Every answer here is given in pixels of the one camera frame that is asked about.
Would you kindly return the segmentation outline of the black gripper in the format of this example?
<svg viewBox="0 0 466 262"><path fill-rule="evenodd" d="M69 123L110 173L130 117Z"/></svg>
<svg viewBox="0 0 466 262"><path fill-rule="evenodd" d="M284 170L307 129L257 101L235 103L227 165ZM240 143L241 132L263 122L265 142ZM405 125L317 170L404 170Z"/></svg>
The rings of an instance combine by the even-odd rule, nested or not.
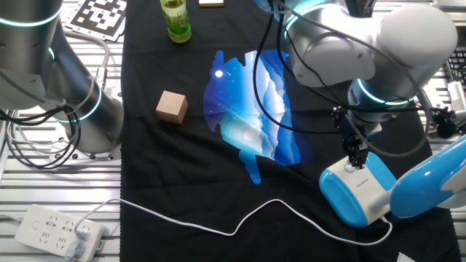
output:
<svg viewBox="0 0 466 262"><path fill-rule="evenodd" d="M366 164L368 145L363 142L351 126L340 126L343 151L348 154L348 164L358 170Z"/></svg>

